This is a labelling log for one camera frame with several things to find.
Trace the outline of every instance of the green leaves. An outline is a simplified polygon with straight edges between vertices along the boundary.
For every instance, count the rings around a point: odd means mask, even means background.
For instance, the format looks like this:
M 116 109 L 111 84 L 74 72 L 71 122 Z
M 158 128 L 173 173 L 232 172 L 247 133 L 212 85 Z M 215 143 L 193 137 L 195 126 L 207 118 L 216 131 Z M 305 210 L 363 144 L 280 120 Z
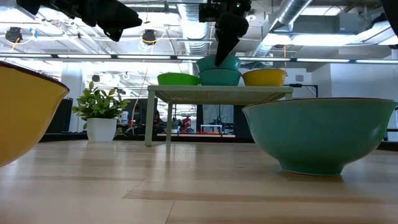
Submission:
M 83 121 L 88 118 L 115 118 L 119 116 L 123 109 L 130 103 L 129 100 L 123 100 L 116 89 L 109 91 L 99 90 L 90 82 L 88 89 L 83 90 L 83 95 L 77 100 L 78 106 L 72 108 L 72 112 L 80 116 Z

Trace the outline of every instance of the wooden table surface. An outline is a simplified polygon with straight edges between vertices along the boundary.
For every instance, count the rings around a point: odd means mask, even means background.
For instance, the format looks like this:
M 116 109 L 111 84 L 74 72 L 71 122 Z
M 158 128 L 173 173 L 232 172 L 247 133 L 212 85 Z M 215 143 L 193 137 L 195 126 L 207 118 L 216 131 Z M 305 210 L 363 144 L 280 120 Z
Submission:
M 398 223 L 398 153 L 314 177 L 254 144 L 40 143 L 0 169 L 0 223 Z

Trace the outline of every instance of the silver duct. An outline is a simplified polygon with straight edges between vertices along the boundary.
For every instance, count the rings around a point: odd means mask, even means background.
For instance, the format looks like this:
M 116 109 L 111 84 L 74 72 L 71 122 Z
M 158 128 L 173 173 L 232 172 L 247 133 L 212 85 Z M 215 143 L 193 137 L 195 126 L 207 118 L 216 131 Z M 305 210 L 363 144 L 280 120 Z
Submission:
M 269 27 L 269 30 L 267 30 L 267 34 L 269 31 L 273 31 L 293 23 L 311 2 L 312 0 L 283 0 L 280 4 L 277 17 L 270 23 L 271 26 Z M 264 45 L 261 42 L 253 51 L 251 56 L 265 57 L 271 48 L 272 46 Z
M 199 22 L 199 7 L 197 4 L 179 4 L 181 29 L 183 38 L 202 40 L 207 37 L 208 25 Z M 205 55 L 209 45 L 202 42 L 185 42 L 185 49 L 190 55 Z

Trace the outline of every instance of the teal bowl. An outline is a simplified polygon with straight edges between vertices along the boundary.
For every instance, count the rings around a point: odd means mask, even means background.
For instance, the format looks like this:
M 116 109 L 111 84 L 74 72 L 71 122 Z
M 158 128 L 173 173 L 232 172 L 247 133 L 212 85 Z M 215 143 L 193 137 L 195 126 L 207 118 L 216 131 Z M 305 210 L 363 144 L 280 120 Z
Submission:
M 211 70 L 211 69 L 216 69 L 216 68 L 223 68 L 223 69 L 230 69 L 230 70 L 235 70 L 238 71 L 239 66 L 241 65 L 240 59 L 233 55 L 229 55 L 225 58 L 223 63 L 219 65 L 218 67 L 214 64 L 216 61 L 216 56 L 215 55 L 210 55 L 207 57 L 204 57 L 200 60 L 197 61 L 197 66 L 199 69 L 199 72 Z
M 237 86 L 242 74 L 229 69 L 212 69 L 199 73 L 201 85 Z
M 254 141 L 286 171 L 338 175 L 375 150 L 397 102 L 370 98 L 273 101 L 243 108 Z

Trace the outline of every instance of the white table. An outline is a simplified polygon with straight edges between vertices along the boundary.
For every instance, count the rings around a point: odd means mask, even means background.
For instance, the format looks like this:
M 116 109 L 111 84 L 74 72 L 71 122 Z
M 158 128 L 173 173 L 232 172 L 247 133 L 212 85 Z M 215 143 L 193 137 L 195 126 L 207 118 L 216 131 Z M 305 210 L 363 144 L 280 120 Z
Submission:
M 250 105 L 253 103 L 293 98 L 292 87 L 257 86 L 148 86 L 145 145 L 152 143 L 155 96 L 169 104 L 167 110 L 166 143 L 171 142 L 173 104 Z
M 200 134 L 202 133 L 203 127 L 211 127 L 211 128 L 213 128 L 213 131 L 214 131 L 214 128 L 219 128 L 220 135 L 221 136 L 223 135 L 223 126 L 220 124 L 201 124 L 200 125 Z

